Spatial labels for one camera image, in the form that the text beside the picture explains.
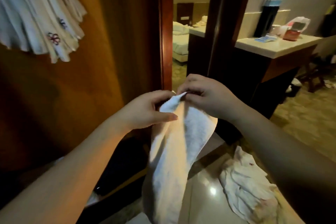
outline plastic bag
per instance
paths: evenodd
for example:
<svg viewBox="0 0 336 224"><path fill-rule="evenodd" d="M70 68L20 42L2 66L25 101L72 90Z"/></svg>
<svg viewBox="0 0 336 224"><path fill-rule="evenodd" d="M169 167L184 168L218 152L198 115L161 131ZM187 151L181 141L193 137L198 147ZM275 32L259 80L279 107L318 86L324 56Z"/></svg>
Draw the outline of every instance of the plastic bag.
<svg viewBox="0 0 336 224"><path fill-rule="evenodd" d="M305 18L305 17L296 17L296 18L292 19L290 22L288 22L286 24L286 26L291 27L294 24L294 22L301 22L301 23L306 24L305 27L301 30L301 33L302 33L308 27L308 25L310 23L310 19Z"/></svg>

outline white bed sheet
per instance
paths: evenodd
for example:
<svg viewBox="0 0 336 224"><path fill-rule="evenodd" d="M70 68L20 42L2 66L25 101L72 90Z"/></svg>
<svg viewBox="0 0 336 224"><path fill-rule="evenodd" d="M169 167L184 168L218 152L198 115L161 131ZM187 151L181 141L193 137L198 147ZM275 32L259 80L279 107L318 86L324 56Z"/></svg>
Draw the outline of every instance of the white bed sheet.
<svg viewBox="0 0 336 224"><path fill-rule="evenodd" d="M173 35L173 51L179 55L188 54L189 34Z"/></svg>

